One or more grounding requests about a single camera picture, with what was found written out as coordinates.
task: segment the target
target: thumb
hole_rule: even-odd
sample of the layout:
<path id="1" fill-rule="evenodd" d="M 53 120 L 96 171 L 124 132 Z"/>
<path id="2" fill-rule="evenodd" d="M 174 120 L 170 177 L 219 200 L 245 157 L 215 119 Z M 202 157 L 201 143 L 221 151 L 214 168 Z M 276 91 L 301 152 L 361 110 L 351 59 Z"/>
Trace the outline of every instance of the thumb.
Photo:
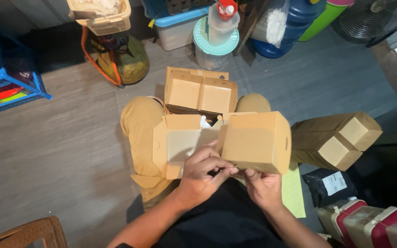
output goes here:
<path id="1" fill-rule="evenodd" d="M 246 169 L 245 171 L 248 180 L 252 183 L 252 185 L 256 189 L 260 189 L 264 187 L 264 182 L 260 177 L 260 174 L 253 169 Z"/>
<path id="2" fill-rule="evenodd" d="M 237 168 L 225 168 L 221 172 L 218 172 L 217 175 L 214 176 L 214 178 L 211 180 L 213 184 L 215 184 L 218 187 L 226 181 L 231 175 L 237 174 L 238 169 Z"/>

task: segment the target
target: blue plastic crate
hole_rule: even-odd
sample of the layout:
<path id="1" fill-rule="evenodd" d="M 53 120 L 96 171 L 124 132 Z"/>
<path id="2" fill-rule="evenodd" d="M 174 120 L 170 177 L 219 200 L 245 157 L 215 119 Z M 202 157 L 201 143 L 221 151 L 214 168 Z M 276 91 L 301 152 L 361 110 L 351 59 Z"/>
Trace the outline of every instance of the blue plastic crate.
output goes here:
<path id="1" fill-rule="evenodd" d="M 41 79 L 41 75 L 39 72 L 36 70 L 36 67 L 34 66 L 34 57 L 35 55 L 33 52 L 24 46 L 21 42 L 16 40 L 15 38 L 11 37 L 8 35 L 4 30 L 0 29 L 0 36 L 4 37 L 11 42 L 15 44 L 15 48 L 8 49 L 8 50 L 3 50 L 0 46 L 0 87 L 9 85 L 11 83 L 14 83 L 18 86 L 21 86 L 25 89 L 30 90 L 32 93 L 23 96 L 18 99 L 14 99 L 5 103 L 0 104 L 0 111 L 6 110 L 15 106 L 18 106 L 20 104 L 39 99 L 39 98 L 46 98 L 48 100 L 52 99 L 52 96 L 50 94 L 47 94 L 44 88 L 44 84 Z M 15 79 L 14 77 L 10 76 L 7 73 L 7 69 L 4 66 L 4 58 L 10 58 L 15 56 L 19 57 L 20 55 L 22 56 L 22 59 L 26 61 L 30 67 L 32 68 L 32 74 L 33 74 L 33 84 L 30 85 L 28 83 L 19 81 Z"/>

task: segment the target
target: orange gas hose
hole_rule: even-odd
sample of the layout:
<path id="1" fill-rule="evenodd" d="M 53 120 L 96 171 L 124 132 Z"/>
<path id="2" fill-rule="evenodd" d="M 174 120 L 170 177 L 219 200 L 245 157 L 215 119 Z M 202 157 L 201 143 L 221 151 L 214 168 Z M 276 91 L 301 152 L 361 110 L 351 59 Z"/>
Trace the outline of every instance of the orange gas hose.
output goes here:
<path id="1" fill-rule="evenodd" d="M 110 60 L 111 60 L 111 64 L 113 65 L 114 74 L 116 75 L 117 82 L 120 84 L 121 83 L 120 75 L 119 75 L 119 71 L 117 70 L 117 65 L 114 62 L 114 51 L 112 49 L 110 49 Z"/>
<path id="2" fill-rule="evenodd" d="M 82 26 L 81 47 L 82 47 L 82 50 L 84 51 L 85 56 L 87 56 L 88 60 L 94 65 L 94 67 L 96 67 L 96 69 L 97 69 L 106 79 L 108 79 L 108 80 L 109 80 L 110 82 L 112 82 L 114 85 L 120 86 L 120 85 L 121 85 L 120 76 L 119 76 L 119 72 L 118 72 L 118 70 L 117 70 L 116 63 L 114 62 L 113 51 L 110 50 L 110 60 L 111 60 L 111 63 L 113 64 L 113 69 L 114 69 L 114 73 L 116 74 L 117 82 L 114 81 L 113 79 L 111 79 L 108 75 L 106 75 L 105 72 L 96 64 L 96 61 L 94 61 L 94 59 L 91 57 L 91 55 L 87 52 L 86 47 L 85 47 L 85 42 L 86 42 L 86 40 L 87 40 L 87 37 L 88 37 L 88 27 Z"/>

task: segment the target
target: black plastic package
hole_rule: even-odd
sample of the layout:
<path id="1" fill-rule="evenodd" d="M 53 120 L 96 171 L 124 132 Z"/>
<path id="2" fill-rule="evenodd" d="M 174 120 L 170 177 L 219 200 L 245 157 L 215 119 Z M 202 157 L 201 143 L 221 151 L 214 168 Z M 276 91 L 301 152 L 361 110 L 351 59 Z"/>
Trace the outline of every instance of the black plastic package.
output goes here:
<path id="1" fill-rule="evenodd" d="M 358 194 L 346 172 L 329 169 L 317 169 L 302 175 L 309 186 L 313 205 L 327 206 L 339 200 Z"/>

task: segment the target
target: cardboard food box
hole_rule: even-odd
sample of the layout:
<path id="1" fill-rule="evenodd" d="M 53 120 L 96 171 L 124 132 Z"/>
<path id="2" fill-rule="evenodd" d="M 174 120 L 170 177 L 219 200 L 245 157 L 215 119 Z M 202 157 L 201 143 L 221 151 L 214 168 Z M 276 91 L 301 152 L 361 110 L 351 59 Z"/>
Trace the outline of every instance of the cardboard food box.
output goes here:
<path id="1" fill-rule="evenodd" d="M 166 114 L 200 114 L 212 120 L 223 113 L 235 111 L 237 84 L 213 78 L 221 72 L 196 70 L 198 75 L 167 68 L 164 91 Z"/>
<path id="2" fill-rule="evenodd" d="M 291 161 L 347 170 L 382 134 L 364 112 L 313 118 L 292 126 Z"/>
<path id="3" fill-rule="evenodd" d="M 232 115 L 221 127 L 221 139 L 221 157 L 239 169 L 284 175 L 289 168 L 290 126 L 278 111 Z"/>
<path id="4" fill-rule="evenodd" d="M 201 115 L 167 115 L 153 130 L 153 163 L 162 177 L 181 178 L 185 159 L 197 147 L 216 140 L 220 123 L 211 127 Z"/>

